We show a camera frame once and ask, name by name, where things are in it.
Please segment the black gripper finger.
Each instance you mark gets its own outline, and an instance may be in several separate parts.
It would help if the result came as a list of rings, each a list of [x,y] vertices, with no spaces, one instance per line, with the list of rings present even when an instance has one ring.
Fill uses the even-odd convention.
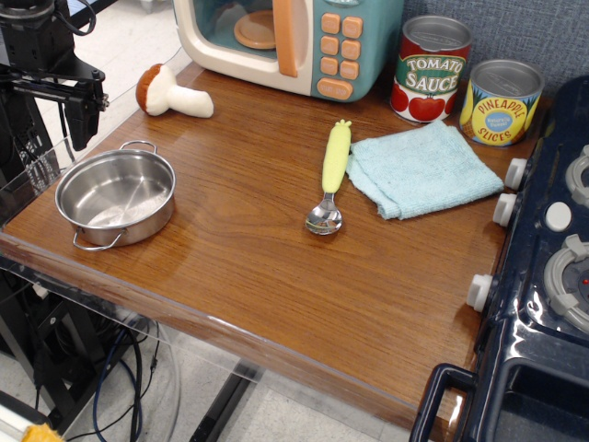
[[[99,109],[93,100],[66,101],[66,120],[75,151],[85,149],[88,141],[98,132],[98,114]]]

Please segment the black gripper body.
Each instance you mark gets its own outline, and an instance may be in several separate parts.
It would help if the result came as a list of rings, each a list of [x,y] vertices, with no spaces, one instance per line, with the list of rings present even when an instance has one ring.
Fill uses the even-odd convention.
[[[1,64],[1,87],[36,99],[59,103],[81,102],[84,109],[104,111],[109,96],[103,91],[105,74],[70,57],[58,63],[52,71],[25,71]]]

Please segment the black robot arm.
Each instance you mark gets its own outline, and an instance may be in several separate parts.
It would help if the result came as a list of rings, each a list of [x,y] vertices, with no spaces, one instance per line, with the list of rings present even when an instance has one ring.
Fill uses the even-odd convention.
[[[7,129],[29,115],[14,97],[44,99],[64,106],[73,149],[81,151],[97,134],[99,114],[108,106],[105,74],[75,55],[74,36],[84,32],[70,21],[65,1],[3,1],[1,37],[1,123]]]

